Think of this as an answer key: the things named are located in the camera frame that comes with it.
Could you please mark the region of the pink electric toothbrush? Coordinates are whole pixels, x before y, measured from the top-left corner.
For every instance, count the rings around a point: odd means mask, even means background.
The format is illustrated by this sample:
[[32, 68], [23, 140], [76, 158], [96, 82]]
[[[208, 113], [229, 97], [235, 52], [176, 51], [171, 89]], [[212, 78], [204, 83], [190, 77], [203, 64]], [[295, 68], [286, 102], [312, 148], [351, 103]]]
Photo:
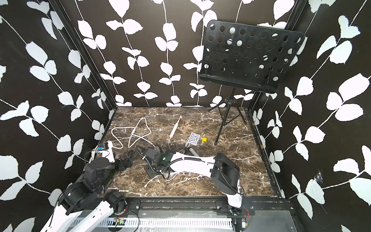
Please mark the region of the pink electric toothbrush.
[[170, 133], [170, 135], [169, 135], [169, 140], [168, 140], [168, 142], [170, 142], [170, 140], [173, 138], [173, 136], [174, 136], [174, 134], [175, 134], [175, 132], [176, 132], [176, 130], [177, 130], [177, 128], [178, 128], [178, 125], [179, 125], [179, 122], [180, 122], [180, 119], [182, 118], [182, 116], [180, 116], [179, 117], [179, 119], [177, 120], [177, 122], [174, 124], [174, 127], [173, 127], [173, 129], [172, 129], [172, 131], [171, 131], [171, 133]]

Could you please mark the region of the white electric toothbrush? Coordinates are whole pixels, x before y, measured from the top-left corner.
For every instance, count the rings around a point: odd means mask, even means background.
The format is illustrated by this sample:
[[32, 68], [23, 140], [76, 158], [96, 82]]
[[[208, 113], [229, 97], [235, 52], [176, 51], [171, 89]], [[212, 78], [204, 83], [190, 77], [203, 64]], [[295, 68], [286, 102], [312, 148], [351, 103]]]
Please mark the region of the white electric toothbrush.
[[190, 153], [195, 156], [195, 157], [199, 157], [199, 155], [197, 154], [197, 152], [193, 149], [193, 148], [189, 148], [189, 151]]

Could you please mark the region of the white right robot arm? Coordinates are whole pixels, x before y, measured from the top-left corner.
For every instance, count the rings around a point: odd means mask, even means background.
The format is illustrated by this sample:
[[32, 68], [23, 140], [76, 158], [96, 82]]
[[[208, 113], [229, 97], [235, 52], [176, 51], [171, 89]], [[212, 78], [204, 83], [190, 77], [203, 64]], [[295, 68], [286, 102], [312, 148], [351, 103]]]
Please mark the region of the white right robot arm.
[[208, 177], [216, 188], [227, 196], [230, 207], [242, 208], [240, 168], [225, 154], [217, 153], [213, 157], [197, 157], [171, 150], [162, 152], [141, 146], [137, 146], [135, 150], [146, 161], [147, 174], [150, 177], [161, 176], [169, 180], [173, 173], [194, 173]]

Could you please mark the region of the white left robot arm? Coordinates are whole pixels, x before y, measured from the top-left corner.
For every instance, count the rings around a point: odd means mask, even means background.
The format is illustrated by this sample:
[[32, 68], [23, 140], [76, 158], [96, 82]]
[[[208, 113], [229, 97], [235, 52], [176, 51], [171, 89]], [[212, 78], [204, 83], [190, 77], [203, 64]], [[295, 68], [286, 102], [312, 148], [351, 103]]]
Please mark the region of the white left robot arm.
[[[97, 157], [87, 163], [83, 174], [58, 197], [53, 213], [41, 231], [67, 231], [75, 219], [97, 200], [99, 195], [106, 193], [115, 174], [132, 165], [132, 159], [128, 154], [125, 154], [122, 159], [113, 159], [113, 162], [110, 162], [107, 157]], [[127, 211], [126, 198], [118, 190], [110, 191], [72, 231], [91, 232], [111, 215], [120, 217]]]

